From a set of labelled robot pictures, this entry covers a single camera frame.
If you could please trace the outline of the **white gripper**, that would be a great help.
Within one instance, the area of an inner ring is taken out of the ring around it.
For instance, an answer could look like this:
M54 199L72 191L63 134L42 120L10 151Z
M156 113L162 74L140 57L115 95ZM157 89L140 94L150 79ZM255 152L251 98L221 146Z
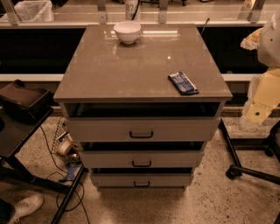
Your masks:
M252 78L248 86L248 100L241 112L245 128L261 125L280 104L280 69L270 68Z

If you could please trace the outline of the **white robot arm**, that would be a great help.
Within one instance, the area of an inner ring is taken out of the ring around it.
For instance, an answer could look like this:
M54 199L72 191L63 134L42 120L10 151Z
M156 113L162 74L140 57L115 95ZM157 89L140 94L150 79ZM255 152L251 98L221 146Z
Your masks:
M268 67L265 73L250 81L248 100L241 112L243 126L256 126L280 104L280 11L275 12L263 28L249 34L241 47L256 49L258 61Z

